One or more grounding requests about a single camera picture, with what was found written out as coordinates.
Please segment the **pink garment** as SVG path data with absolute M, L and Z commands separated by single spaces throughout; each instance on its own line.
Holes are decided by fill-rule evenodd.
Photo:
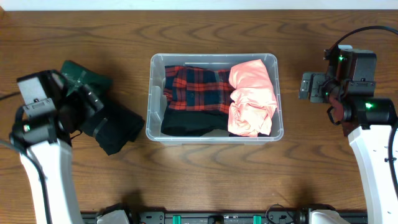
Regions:
M 238 135 L 269 135 L 278 102 L 262 60 L 233 66 L 229 84 L 234 91 L 230 95 L 232 103 L 229 106 L 228 131 Z

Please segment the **dark navy garment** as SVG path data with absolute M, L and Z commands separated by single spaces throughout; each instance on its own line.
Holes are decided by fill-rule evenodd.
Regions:
M 238 134 L 234 134 L 234 133 L 229 133 L 229 137 L 237 137 L 237 138 L 258 138 L 258 137 L 265 137 L 268 138 L 270 137 L 267 134 L 263 134 L 263 133 L 257 133 L 257 134 L 249 134 L 249 135 L 238 135 Z

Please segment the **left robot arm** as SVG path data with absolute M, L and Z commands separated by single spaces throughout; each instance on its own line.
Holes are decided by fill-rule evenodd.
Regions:
M 88 85 L 68 92 L 56 70 L 17 79 L 24 105 L 16 113 L 10 140 L 27 173 L 37 223 L 83 223 L 72 179 L 71 133 L 103 104 Z

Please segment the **black garment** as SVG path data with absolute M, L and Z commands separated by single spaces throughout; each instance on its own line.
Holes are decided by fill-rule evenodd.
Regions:
M 142 116 L 120 103 L 101 98 L 102 109 L 88 118 L 80 129 L 95 138 L 99 146 L 112 155 L 118 153 L 128 142 L 134 142 L 144 127 Z
M 166 109 L 160 131 L 168 136 L 199 137 L 216 129 L 228 130 L 228 114 Z

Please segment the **red plaid shirt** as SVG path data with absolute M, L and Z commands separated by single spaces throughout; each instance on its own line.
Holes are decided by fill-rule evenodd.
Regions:
M 234 88 L 229 70 L 169 65 L 165 67 L 163 94 L 168 107 L 182 111 L 218 111 L 227 114 Z

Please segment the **dark green garment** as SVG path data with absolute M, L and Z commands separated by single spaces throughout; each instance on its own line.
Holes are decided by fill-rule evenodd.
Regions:
M 77 91 L 81 86 L 88 85 L 94 94 L 105 94 L 113 84 L 112 79 L 97 74 L 71 60 L 64 61 L 60 70 L 67 80 L 67 95 Z

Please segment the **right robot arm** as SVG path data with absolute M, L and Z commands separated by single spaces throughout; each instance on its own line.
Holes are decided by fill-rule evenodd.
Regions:
M 327 103 L 332 124 L 341 126 L 358 163 L 368 223 L 397 223 L 397 111 L 376 98 L 377 56 L 339 45 L 325 51 L 325 73 L 305 72 L 299 99 Z

